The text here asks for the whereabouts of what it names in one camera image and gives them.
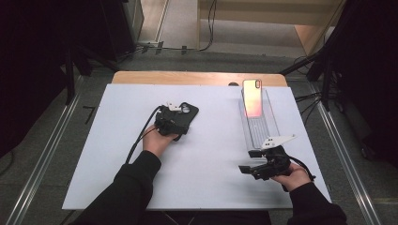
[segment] white table surface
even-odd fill
[[[309,167],[316,186],[330,201],[291,89],[266,89],[280,134],[297,136],[283,145],[286,153]],[[239,171],[238,165],[250,161],[238,108],[240,91],[238,86],[108,84],[63,209],[85,209],[113,182],[147,118],[166,101],[188,102],[199,113],[188,134],[161,156],[148,209],[291,208],[280,184],[254,180]],[[140,143],[131,161],[141,150]]]

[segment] person's right hand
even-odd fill
[[[298,164],[290,163],[289,171],[290,175],[277,175],[271,179],[284,185],[289,192],[311,182],[305,169]]]

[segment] wooden table edge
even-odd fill
[[[171,84],[171,85],[228,85],[243,80],[261,79],[263,86],[285,86],[282,74],[229,73],[229,72],[190,72],[190,71],[118,71],[112,83],[131,84]]]

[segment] black sleeve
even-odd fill
[[[287,224],[346,224],[346,216],[340,206],[328,202],[314,183],[308,183],[290,192],[293,217]]]
[[[153,178],[160,168],[159,159],[143,151],[132,164],[121,167],[114,182],[71,224],[137,224],[152,198]]]

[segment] smartphone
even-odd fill
[[[261,80],[243,81],[243,101],[245,103],[246,116],[248,118],[259,117],[263,115]]]

